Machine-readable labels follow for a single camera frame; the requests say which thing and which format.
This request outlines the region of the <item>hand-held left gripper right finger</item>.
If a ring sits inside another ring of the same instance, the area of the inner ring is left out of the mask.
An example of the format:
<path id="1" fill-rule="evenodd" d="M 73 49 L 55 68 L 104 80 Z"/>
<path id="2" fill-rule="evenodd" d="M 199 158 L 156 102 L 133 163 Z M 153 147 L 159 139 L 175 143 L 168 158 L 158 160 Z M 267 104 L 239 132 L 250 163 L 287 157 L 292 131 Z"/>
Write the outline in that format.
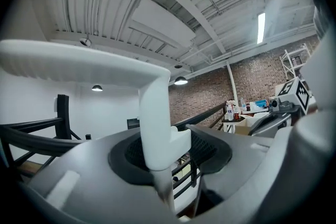
<path id="1" fill-rule="evenodd" d="M 190 157 L 201 172 L 201 186 L 220 200 L 232 196 L 265 158 L 273 138 L 232 134 L 188 124 Z"/>

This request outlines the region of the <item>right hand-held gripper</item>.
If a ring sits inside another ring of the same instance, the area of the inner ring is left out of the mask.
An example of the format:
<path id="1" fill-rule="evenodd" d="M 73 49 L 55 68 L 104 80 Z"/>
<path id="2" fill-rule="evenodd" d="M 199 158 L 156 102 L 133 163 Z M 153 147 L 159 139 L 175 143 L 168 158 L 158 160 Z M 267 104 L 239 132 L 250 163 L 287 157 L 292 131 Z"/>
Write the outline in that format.
<path id="1" fill-rule="evenodd" d="M 306 115 L 310 94 L 299 78 L 284 83 L 275 97 L 269 99 L 271 113 L 259 118 L 250 129 L 250 136 L 275 137 L 277 131 L 291 126 L 291 114 L 300 111 Z"/>

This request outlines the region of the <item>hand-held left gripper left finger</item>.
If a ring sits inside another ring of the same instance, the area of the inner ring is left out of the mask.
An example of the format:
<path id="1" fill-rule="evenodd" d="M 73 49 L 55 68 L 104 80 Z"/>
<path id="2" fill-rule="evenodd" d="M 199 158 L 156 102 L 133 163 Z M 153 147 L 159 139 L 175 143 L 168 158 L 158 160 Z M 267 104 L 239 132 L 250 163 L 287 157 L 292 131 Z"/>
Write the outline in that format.
<path id="1" fill-rule="evenodd" d="M 139 137 L 139 130 L 127 130 L 80 143 L 39 172 L 26 194 L 49 221 L 170 221 L 171 210 L 153 186 L 129 184 L 117 174 L 132 180 L 146 174 L 124 153 Z"/>

